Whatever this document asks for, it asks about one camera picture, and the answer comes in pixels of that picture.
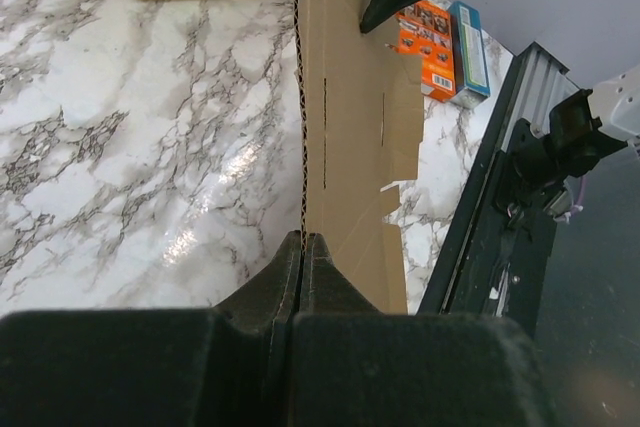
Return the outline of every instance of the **orange box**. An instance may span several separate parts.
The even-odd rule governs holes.
[[[397,15],[398,51],[422,56],[422,93],[445,102],[456,94],[451,16],[422,0]]]

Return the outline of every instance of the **marble surface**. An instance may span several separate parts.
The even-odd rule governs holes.
[[[492,99],[425,102],[401,183],[410,311]],[[0,0],[0,314],[213,305],[299,227],[290,0]]]

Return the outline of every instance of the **white robot part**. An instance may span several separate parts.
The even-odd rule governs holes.
[[[592,117],[602,121],[598,129],[611,138],[629,141],[640,135],[640,65],[593,88],[589,96]]]

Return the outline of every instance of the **cardboard flap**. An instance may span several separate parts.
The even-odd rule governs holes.
[[[296,0],[302,231],[324,236],[336,268],[378,309],[406,312],[400,231],[383,222],[399,190],[380,189],[417,175],[420,65],[388,48],[395,19],[360,33],[368,1]]]

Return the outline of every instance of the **blue box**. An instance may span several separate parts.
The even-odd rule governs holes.
[[[472,109],[491,95],[480,14],[462,2],[451,4],[449,14],[456,76],[456,95],[451,102]]]

